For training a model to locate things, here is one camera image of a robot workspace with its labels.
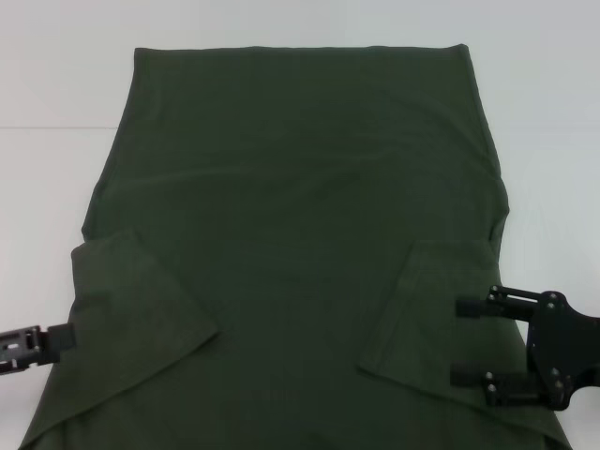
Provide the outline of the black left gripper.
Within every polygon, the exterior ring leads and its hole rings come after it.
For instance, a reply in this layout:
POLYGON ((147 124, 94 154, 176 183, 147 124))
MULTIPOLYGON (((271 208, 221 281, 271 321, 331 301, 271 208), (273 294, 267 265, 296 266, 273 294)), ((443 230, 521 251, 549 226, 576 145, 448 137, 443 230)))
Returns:
POLYGON ((58 363, 61 354, 75 346, 75 328, 70 322, 50 326, 45 333, 39 326, 2 333, 1 375, 58 363))

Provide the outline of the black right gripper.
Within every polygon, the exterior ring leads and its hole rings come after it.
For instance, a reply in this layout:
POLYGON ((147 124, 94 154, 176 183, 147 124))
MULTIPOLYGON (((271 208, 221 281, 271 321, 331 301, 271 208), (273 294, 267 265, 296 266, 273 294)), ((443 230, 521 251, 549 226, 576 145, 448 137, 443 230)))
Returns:
POLYGON ((564 294, 492 285, 484 298, 461 295, 458 317, 499 317, 529 323, 531 364, 522 372, 452 365, 450 384, 479 389, 488 406, 539 406, 566 410, 576 391, 599 385, 599 319, 573 309, 564 294))

